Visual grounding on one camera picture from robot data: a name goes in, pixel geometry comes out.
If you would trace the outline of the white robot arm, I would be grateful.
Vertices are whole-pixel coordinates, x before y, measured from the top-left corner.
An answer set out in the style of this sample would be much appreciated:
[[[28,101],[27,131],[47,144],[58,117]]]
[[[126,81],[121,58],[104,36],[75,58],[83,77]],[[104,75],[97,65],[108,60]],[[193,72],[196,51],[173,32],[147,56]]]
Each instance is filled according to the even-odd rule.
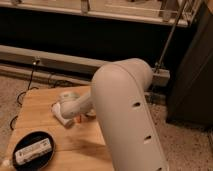
[[[59,95],[65,119],[95,111],[115,171],[169,171],[145,98],[152,79],[149,64],[131,58],[100,67],[81,97]]]

